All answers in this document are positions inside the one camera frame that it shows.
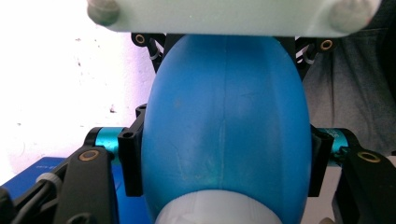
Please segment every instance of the white wall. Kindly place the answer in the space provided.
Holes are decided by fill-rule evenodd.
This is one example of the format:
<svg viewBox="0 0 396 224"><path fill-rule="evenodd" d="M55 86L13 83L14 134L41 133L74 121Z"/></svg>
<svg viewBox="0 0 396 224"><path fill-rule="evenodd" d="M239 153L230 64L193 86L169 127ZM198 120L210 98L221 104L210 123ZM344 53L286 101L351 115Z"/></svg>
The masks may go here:
<svg viewBox="0 0 396 224"><path fill-rule="evenodd" d="M155 76L146 49L95 25L84 0L1 8L0 185L42 157L67 157L93 127L130 126Z"/></svg>

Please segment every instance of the black cable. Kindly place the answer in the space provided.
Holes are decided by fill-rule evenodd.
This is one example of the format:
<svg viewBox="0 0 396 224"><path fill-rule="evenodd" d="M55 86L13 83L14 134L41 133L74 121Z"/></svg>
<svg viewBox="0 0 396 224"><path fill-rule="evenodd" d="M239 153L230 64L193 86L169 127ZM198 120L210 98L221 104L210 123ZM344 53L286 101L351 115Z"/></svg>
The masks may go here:
<svg viewBox="0 0 396 224"><path fill-rule="evenodd" d="M23 208L21 208L14 220L12 220L11 224L22 223L29 216L29 213L32 211L32 209L41 203L42 200L50 193L51 188L51 183L45 183L41 190L35 196L33 196L33 198L28 203L26 203Z"/></svg>

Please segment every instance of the white 3d printed part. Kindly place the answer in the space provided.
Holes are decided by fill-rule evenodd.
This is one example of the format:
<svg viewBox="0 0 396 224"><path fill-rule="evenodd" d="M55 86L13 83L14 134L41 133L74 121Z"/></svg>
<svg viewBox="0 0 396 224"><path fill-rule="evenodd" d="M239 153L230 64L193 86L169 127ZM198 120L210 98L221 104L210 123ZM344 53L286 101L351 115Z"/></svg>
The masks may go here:
<svg viewBox="0 0 396 224"><path fill-rule="evenodd" d="M278 224L277 215L246 195L227 190L201 190L167 204L156 224Z"/></svg>
<svg viewBox="0 0 396 224"><path fill-rule="evenodd" d="M88 0L118 32L336 37L367 25L381 0Z"/></svg>

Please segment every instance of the blue balloon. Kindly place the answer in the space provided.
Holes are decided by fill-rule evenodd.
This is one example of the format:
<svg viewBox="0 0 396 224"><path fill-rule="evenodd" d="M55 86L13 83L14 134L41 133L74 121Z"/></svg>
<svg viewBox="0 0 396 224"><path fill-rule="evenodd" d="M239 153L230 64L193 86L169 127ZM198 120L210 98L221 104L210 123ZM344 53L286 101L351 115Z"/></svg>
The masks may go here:
<svg viewBox="0 0 396 224"><path fill-rule="evenodd" d="M303 86L276 39L186 35L173 46L154 80L143 132L152 219L181 195L226 189L298 223L310 164Z"/></svg>

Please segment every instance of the gray fabric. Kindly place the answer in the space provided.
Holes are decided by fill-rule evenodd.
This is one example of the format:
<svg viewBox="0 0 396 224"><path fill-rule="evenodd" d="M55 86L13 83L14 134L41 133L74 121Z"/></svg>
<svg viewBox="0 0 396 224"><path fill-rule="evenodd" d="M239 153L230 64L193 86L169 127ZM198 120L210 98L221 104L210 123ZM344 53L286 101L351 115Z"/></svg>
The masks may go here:
<svg viewBox="0 0 396 224"><path fill-rule="evenodd" d="M378 55L395 8L396 1L384 0L366 29L319 54L304 79L314 126L347 128L363 147L385 156L396 150L396 104Z"/></svg>

